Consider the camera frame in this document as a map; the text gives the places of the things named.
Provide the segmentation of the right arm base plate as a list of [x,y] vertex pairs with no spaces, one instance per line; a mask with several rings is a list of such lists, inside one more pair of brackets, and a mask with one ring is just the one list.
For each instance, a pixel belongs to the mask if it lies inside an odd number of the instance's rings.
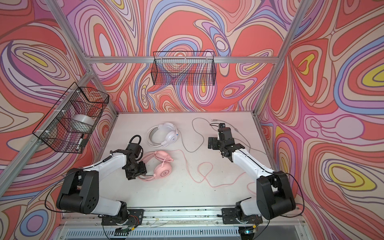
[[222,218],[222,221],[225,225],[234,225],[234,224],[252,224],[258,226],[262,224],[263,218],[259,215],[246,215],[240,208],[222,208],[221,214],[218,215],[219,218]]

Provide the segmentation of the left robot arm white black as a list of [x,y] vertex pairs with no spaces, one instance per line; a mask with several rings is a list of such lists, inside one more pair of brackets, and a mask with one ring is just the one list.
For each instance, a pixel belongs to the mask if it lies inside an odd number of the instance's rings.
[[67,172],[56,207],[65,212],[111,216],[126,220],[129,212],[124,201],[100,196],[100,182],[116,170],[123,170],[128,180],[146,172],[141,162],[143,148],[111,151],[109,156],[91,166]]

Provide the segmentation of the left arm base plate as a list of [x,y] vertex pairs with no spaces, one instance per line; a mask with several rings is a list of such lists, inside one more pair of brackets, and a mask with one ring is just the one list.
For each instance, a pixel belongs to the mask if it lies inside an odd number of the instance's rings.
[[144,209],[129,209],[117,216],[102,216],[102,226],[137,227],[143,222]]

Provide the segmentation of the pink cat-ear headphones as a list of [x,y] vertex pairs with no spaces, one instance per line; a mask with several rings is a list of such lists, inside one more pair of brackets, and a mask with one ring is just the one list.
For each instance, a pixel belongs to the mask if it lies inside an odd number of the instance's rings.
[[151,159],[155,158],[160,163],[155,167],[152,175],[141,175],[139,179],[144,182],[150,182],[157,179],[163,179],[169,176],[172,172],[171,162],[174,159],[165,151],[155,151],[143,155],[140,162],[147,164]]

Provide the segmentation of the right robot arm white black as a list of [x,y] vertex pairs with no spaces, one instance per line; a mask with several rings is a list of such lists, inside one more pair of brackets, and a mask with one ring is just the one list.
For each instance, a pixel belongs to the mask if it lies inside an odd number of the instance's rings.
[[295,198],[287,174],[275,172],[254,158],[243,145],[233,139],[221,141],[209,137],[208,148],[220,151],[239,166],[256,184],[256,195],[240,201],[240,213],[245,216],[261,215],[267,220],[296,209]]

